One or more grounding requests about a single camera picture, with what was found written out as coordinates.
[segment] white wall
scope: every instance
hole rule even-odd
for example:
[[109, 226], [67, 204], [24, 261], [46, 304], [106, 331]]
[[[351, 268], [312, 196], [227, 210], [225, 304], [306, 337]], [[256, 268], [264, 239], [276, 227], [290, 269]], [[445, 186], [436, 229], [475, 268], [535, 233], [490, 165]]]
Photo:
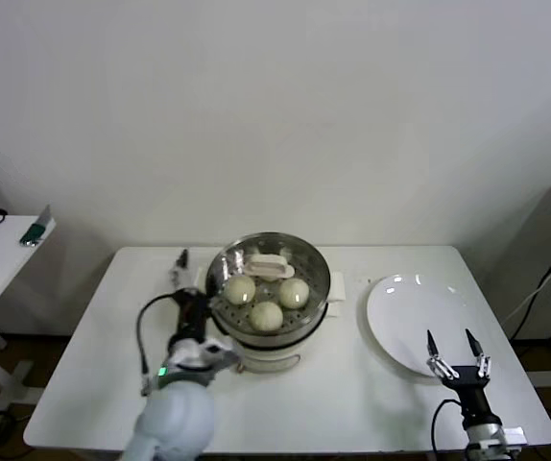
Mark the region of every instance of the white wall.
[[454, 244], [503, 312], [551, 257], [551, 2], [0, 2], [0, 203], [59, 221], [7, 331], [72, 331], [121, 246], [265, 230]]

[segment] stainless steel steamer basket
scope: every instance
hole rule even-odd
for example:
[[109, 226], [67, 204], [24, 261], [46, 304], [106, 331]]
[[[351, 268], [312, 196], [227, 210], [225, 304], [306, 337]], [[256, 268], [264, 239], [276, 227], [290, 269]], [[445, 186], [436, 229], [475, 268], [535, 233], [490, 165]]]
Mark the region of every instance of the stainless steel steamer basket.
[[[234, 305], [222, 296], [227, 280], [242, 275], [246, 259], [255, 254], [286, 257], [295, 268], [295, 277], [305, 280], [310, 288], [307, 304], [303, 308], [282, 308], [284, 322], [276, 331], [256, 331], [251, 327], [248, 317], [257, 303], [277, 303], [281, 280], [253, 278], [256, 294], [251, 303]], [[212, 317], [216, 326], [244, 346], [265, 351], [290, 347], [316, 330], [326, 314], [330, 285], [331, 276], [323, 255], [305, 240], [278, 232], [247, 235], [231, 243], [216, 255], [206, 275], [207, 295], [213, 297]]]

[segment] white plate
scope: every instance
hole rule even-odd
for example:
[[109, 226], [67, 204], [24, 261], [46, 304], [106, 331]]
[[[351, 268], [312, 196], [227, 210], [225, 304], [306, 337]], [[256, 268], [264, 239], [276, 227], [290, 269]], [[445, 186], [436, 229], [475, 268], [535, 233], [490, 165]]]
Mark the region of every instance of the white plate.
[[450, 365], [473, 363], [458, 310], [466, 302], [457, 290], [420, 274], [394, 275], [378, 282], [368, 299], [370, 329], [380, 346], [404, 367], [433, 376], [426, 364], [427, 330]]

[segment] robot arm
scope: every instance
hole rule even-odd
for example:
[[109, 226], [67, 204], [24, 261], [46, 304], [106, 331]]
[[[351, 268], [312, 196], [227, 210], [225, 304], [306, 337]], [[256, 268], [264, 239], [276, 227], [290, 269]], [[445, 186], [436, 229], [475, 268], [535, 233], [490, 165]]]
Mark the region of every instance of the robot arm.
[[178, 328], [156, 376], [144, 376], [141, 394], [147, 401], [124, 461], [178, 461], [201, 454], [214, 432], [214, 401], [207, 386], [240, 360], [240, 349], [230, 338], [205, 337], [205, 294], [184, 288], [172, 298], [180, 307]]
[[492, 461], [515, 459], [527, 445], [523, 429], [504, 428], [489, 406], [485, 387], [489, 384], [491, 358], [484, 354], [480, 343], [466, 329], [467, 340], [476, 357], [475, 366], [448, 365], [438, 353], [438, 347], [430, 331], [427, 331], [427, 365], [442, 384], [459, 396], [463, 428], [469, 443], [466, 459]]

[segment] floor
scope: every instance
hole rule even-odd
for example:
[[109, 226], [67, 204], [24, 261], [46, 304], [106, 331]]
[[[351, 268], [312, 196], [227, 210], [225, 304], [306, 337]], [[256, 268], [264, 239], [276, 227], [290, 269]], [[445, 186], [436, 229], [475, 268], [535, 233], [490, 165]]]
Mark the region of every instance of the floor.
[[[44, 387], [50, 375], [54, 372], [56, 364], [60, 360], [64, 348], [66, 347], [66, 340], [59, 338], [25, 338], [25, 337], [12, 337], [7, 338], [9, 346], [0, 351], [0, 365], [8, 371], [12, 371], [15, 363], [22, 358], [29, 358], [34, 360], [36, 366], [27, 378], [27, 384], [30, 386]], [[534, 348], [526, 353], [521, 359], [523, 366], [528, 371], [539, 370], [551, 370], [551, 350], [546, 348]], [[551, 409], [551, 389], [540, 389], [539, 396], [544, 402], [547, 408]], [[11, 412], [17, 418], [30, 415], [33, 408], [14, 405], [11, 408]], [[11, 440], [0, 449], [0, 454], [5, 456], [14, 456], [27, 449], [22, 441], [22, 430], [25, 423], [21, 423], [22, 429], [17, 429], [12, 435]], [[221, 456], [205, 456], [205, 461], [209, 461], [215, 458], [221, 458]], [[286, 455], [286, 456], [244, 456], [242, 461], [252, 461], [253, 458], [260, 459], [261, 461], [311, 461], [310, 458], [315, 459], [317, 457], [312, 456], [300, 456], [300, 455]], [[426, 460], [427, 457], [423, 454], [410, 454], [410, 455], [380, 455], [380, 454], [367, 454], [367, 455], [340, 455], [340, 456], [321, 456], [324, 461], [347, 461], [347, 458], [354, 458], [357, 461], [372, 461], [372, 460], [384, 460], [384, 461], [421, 461]], [[78, 461], [80, 458], [70, 452], [64, 450], [34, 450], [24, 458], [27, 461]], [[449, 453], [440, 456], [443, 461], [455, 461], [463, 459], [461, 453]], [[551, 461], [551, 446], [541, 449], [526, 449], [518, 458], [522, 461], [535, 461], [548, 459]]]

